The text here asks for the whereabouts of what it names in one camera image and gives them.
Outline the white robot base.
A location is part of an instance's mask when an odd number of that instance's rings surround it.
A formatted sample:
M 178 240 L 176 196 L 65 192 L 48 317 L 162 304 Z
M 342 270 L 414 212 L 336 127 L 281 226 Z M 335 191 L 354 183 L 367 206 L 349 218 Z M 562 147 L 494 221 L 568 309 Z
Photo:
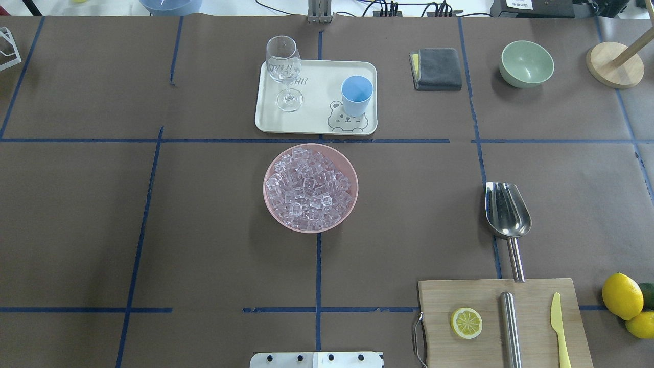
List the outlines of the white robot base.
M 250 367 L 384 367 L 383 353 L 345 352 L 260 352 L 252 356 Z

